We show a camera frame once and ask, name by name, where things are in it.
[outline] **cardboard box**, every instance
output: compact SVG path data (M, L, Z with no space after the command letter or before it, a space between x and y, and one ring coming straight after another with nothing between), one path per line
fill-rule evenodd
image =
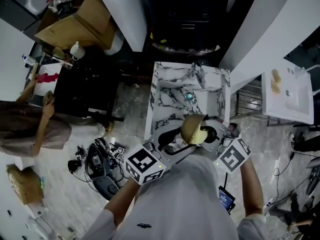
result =
M40 202L44 198L40 177L31 169L19 170L14 164L7 166L12 188L24 205Z
M35 37L62 50L70 49L77 41L83 47L110 49L117 25L102 0L75 0L74 7L79 7L78 11L61 20L47 10Z

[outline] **white sink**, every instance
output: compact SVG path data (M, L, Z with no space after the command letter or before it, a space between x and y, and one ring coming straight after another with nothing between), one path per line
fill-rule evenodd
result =
M190 113L230 118L229 71L202 66L205 89L196 77L189 77L190 64L155 62L149 96L144 138L147 140L161 126L179 125ZM186 94L193 99L188 101Z
M262 113L266 116L314 123L314 99L310 74L304 68L282 59L274 65L281 83L280 93L271 89L272 71L262 74Z

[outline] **marble sink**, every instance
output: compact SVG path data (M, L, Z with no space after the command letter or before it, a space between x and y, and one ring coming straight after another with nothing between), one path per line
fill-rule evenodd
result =
M230 73L222 68L202 66L205 88L190 77L190 64L154 63L144 139L159 127L179 125L191 113L230 118Z

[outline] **marble floor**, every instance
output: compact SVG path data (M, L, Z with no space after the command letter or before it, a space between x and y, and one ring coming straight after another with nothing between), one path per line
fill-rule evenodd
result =
M124 122L115 122L113 131L106 136L106 139L115 138L116 142L125 145L127 149L144 142L149 91L148 85L119 86L113 111L115 116L124 117ZM240 125L242 137L253 151L252 160L262 185L265 202L271 197L275 198L277 196L277 177L273 177L275 162L279 159L280 171L288 164L290 155L288 134L293 128L267 127L265 121L252 117L235 122ZM305 132L305 134L306 139L311 136L310 133ZM71 175L67 168L68 160L73 159L77 146L87 148L92 141L93 139L86 139L79 143L70 142L59 151L42 149L36 158L35 170L40 177L44 177L44 200L49 208L49 212L43 218L57 232L66 226L72 226L76 229L77 235L82 236L107 202L87 183ZM279 198L285 197L308 177L310 170L305 168L311 159L309 156L295 155L287 170L279 177ZM83 168L76 175L83 178ZM219 185L223 185L225 174L222 171L218 171L218 180ZM308 200L305 195L306 187L307 181L296 190L301 207ZM226 189L235 197L236 206L231 212L231 217L235 223L239 223L245 216L240 171L229 175ZM314 195L315 201L318 202L319 186ZM281 204L283 209L288 209L289 206L289 201ZM271 240L294 239L296 236L286 234L287 226L276 217L269 216L266 225Z

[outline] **power plug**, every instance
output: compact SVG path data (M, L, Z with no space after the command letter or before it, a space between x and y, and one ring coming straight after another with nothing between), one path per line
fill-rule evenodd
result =
M268 200L268 202L266 202L266 204L263 206L263 209L271 206L272 203L273 203L273 201L274 201L274 199L271 197L271 198Z

